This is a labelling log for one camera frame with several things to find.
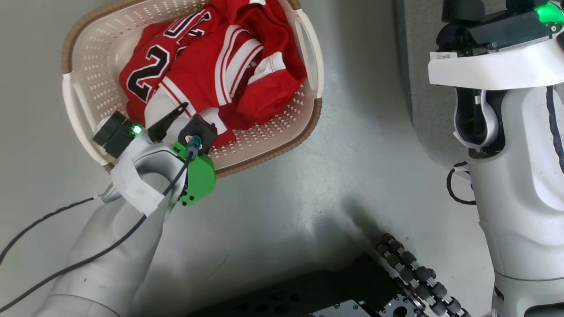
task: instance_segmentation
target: beige plastic basket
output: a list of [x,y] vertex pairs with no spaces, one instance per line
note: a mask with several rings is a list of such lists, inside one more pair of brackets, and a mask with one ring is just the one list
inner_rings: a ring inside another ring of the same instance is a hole
[[[308,80],[284,113],[263,126],[235,131],[237,142],[210,151],[218,177],[251,168],[300,145],[321,114],[324,68],[317,35],[298,0],[279,2],[294,29]],[[112,163],[113,158],[90,138],[102,119],[116,110],[126,113],[127,97],[118,78],[143,28],[185,16],[206,3],[207,0],[117,0],[84,16],[68,34],[62,59],[65,106],[84,149],[101,165]],[[306,39],[315,61],[315,74]]]

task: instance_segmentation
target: gray fabric surface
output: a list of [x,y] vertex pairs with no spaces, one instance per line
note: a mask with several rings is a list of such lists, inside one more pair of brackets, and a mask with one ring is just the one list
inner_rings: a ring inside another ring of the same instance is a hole
[[[483,0],[487,12],[505,9],[505,0]],[[464,161],[467,150],[452,135],[453,115],[456,107],[455,91],[451,87],[429,84],[427,65],[429,52],[435,51],[435,39],[445,25],[441,22],[443,0],[400,0],[398,23],[400,36],[405,37],[400,51],[408,74],[404,85],[409,87],[413,127],[427,154],[445,168]],[[562,96],[562,86],[557,88]]]

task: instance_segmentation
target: white basket handle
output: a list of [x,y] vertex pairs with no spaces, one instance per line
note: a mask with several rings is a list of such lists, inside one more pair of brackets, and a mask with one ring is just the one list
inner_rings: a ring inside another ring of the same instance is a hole
[[303,33],[297,31],[297,36],[299,40],[299,45],[303,54],[303,62],[307,69],[307,78],[310,82],[310,87],[314,91],[316,98],[321,98],[323,95],[323,90],[325,88],[325,67],[323,64],[323,53],[321,52],[321,45],[319,44],[319,39],[315,29],[311,24],[310,18],[304,13],[302,9],[295,10],[297,14],[296,17],[296,29],[298,29],[297,23],[301,26],[301,29],[306,33],[307,39],[311,46],[311,51],[314,55],[316,70],[317,70],[317,85],[315,84],[314,78],[312,76],[312,70],[310,66],[310,59],[307,54],[306,42],[303,38]]
[[63,99],[65,101],[70,124],[86,152],[101,165],[110,163],[112,159],[101,153],[100,149],[92,143],[90,133],[88,133],[88,130],[86,130],[86,127],[80,119],[76,98],[74,97],[71,73],[63,75]]

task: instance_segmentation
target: gray floor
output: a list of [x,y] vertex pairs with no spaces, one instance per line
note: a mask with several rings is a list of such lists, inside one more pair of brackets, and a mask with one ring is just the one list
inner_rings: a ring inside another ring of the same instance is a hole
[[[0,245],[56,208],[102,192],[60,92],[60,48],[72,24],[107,0],[0,1]],[[339,268],[381,231],[393,233],[474,315],[490,309],[493,270],[475,208],[444,188],[409,120],[392,0],[302,0],[323,45],[327,86],[318,128],[299,148],[222,179],[177,208],[135,316],[182,316],[319,268]],[[455,190],[471,198],[469,185]],[[39,226],[0,267],[0,305],[62,268],[95,204]],[[2,317],[29,316],[49,284]]]

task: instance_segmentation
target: green light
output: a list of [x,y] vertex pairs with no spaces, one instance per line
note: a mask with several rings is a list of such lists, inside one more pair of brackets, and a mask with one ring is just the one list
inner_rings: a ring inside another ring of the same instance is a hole
[[564,24],[564,12],[552,2],[536,7],[535,11],[539,14],[539,20],[542,23],[553,22]]
[[131,131],[133,131],[133,134],[135,135],[139,135],[139,133],[141,133],[141,131],[143,131],[143,128],[141,128],[140,126],[136,125],[134,126]]

